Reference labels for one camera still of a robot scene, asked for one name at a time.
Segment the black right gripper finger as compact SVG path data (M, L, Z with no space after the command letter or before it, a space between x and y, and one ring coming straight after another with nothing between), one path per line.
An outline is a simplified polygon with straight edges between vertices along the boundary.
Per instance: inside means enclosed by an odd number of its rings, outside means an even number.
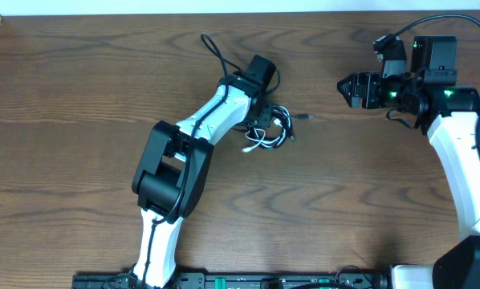
M353 93L350 90L344 90L343 88L339 88L338 91L350 108L360 107L360 97L356 93Z
M338 91L353 91L358 83L358 73L352 73L337 83Z

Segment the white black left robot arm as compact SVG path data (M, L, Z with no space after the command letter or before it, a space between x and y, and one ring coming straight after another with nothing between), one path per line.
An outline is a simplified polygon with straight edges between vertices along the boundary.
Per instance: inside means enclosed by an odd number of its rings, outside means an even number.
M265 97L275 72L274 63L255 55L245 71L221 78L212 98L193 115L154 125L132 179L143 235L131 287L168 284L182 223L201 198L216 144L235 126L255 126L266 118Z

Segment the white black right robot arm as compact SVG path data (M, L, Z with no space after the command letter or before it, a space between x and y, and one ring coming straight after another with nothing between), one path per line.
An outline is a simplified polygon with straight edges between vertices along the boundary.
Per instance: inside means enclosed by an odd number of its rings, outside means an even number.
M351 108L385 108L417 119L451 190L460 242L432 265L393 265L375 288L480 288L480 96L458 86L453 36L417 36L410 58L399 38L378 51L380 71L358 71L337 84Z

